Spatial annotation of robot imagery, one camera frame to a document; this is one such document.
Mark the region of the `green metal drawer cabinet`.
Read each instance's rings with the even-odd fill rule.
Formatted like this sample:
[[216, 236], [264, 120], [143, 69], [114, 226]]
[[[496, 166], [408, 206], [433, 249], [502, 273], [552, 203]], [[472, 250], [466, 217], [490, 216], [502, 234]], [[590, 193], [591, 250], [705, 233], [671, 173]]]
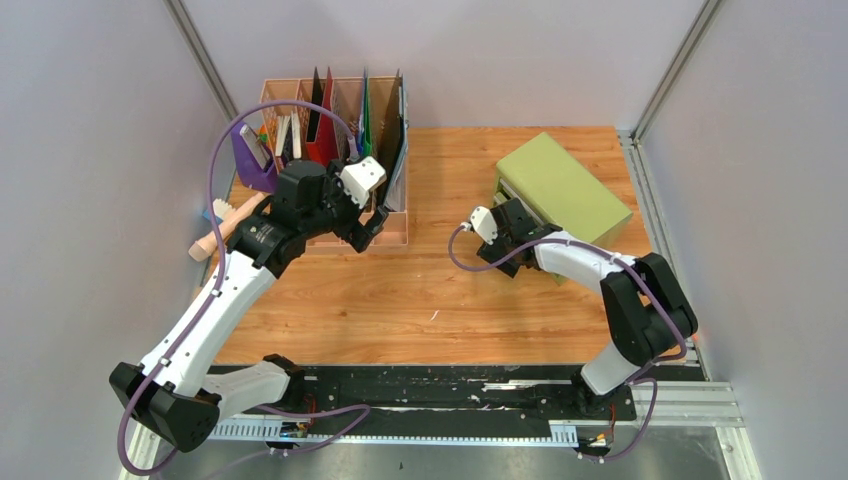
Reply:
[[495, 164], [498, 205], [517, 198], [534, 219], [609, 249], [633, 211], [550, 134], [543, 132]]

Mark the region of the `red binder folder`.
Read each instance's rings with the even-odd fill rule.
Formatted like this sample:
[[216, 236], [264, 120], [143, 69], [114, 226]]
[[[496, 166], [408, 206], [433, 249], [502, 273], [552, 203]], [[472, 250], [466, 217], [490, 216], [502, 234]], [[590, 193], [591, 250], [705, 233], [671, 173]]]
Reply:
[[[331, 69], [327, 68], [324, 77], [314, 70], [313, 85], [309, 100], [312, 104], [328, 111], [332, 110], [331, 94], [333, 77]], [[306, 153], [309, 160], [327, 166], [338, 156], [334, 121], [326, 114], [311, 110], [308, 117], [305, 140]]]

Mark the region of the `green translucent plastic folder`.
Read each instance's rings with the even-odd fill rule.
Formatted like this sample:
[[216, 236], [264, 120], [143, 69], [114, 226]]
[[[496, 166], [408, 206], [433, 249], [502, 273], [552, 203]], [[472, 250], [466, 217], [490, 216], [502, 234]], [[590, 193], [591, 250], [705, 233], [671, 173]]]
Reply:
[[370, 79], [368, 68], [365, 67], [363, 69], [362, 76], [362, 96], [361, 96], [361, 109], [365, 112], [365, 137], [364, 137], [364, 148], [362, 152], [363, 157], [372, 156], [373, 155], [373, 140], [372, 140], [372, 129], [371, 129], [371, 97], [370, 97]]

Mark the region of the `beige plastic file organizer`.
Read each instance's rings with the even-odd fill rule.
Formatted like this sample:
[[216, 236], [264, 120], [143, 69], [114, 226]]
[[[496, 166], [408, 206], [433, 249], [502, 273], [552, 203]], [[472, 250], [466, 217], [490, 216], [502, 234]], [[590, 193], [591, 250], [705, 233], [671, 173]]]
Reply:
[[408, 243], [404, 79], [274, 79], [260, 97], [276, 158], [265, 218], [307, 254], [397, 253]]

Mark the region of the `orange yellow booklet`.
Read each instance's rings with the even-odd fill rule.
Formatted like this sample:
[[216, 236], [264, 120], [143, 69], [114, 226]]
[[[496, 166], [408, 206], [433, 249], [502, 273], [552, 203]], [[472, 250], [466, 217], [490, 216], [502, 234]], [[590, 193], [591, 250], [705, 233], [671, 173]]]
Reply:
[[278, 117], [274, 154], [283, 165], [293, 157], [291, 115]]

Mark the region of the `blue binder folder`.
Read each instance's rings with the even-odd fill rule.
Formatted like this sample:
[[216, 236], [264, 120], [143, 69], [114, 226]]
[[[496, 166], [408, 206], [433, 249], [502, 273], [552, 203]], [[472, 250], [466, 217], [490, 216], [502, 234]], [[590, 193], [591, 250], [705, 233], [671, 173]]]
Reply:
[[365, 137], [365, 132], [364, 132], [364, 130], [365, 130], [365, 112], [364, 112], [363, 109], [360, 110], [359, 115], [357, 117], [356, 127], [357, 127], [357, 130], [356, 130], [355, 139], [356, 139], [357, 154], [362, 155], [363, 148], [364, 148], [364, 137]]

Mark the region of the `black notebook with sticker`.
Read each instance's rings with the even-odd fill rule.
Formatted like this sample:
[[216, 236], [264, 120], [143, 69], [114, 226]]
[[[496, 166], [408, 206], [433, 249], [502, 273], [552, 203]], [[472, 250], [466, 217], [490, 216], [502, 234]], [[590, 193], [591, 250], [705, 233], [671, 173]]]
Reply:
[[276, 155], [282, 167], [303, 158], [301, 122], [296, 112], [282, 117], [278, 125]]

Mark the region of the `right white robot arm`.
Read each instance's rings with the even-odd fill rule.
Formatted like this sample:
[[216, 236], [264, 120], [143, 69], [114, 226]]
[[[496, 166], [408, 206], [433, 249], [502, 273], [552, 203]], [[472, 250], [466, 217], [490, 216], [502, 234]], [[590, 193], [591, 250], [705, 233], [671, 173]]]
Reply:
[[467, 228], [482, 241], [477, 251], [489, 268], [513, 277], [536, 269], [576, 282], [600, 295], [610, 343], [579, 371], [571, 403], [596, 417], [611, 392], [654, 361], [686, 352], [698, 320], [668, 261], [612, 252], [579, 240], [562, 227], [539, 223], [518, 199], [475, 207]]

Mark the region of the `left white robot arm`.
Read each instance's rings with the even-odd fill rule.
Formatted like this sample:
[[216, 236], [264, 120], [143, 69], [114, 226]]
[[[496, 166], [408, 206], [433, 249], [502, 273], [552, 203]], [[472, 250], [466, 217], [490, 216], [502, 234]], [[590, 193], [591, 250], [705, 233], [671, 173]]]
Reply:
[[309, 241], [334, 234], [361, 253], [386, 215], [360, 217], [385, 182], [372, 157], [329, 166], [293, 161], [273, 194], [251, 203], [226, 242], [216, 272], [167, 336], [137, 364], [119, 363], [109, 383], [132, 419], [179, 452], [191, 452], [218, 423], [259, 405], [283, 413], [306, 400], [304, 371], [279, 354], [226, 374], [209, 371], [247, 310], [304, 254]]

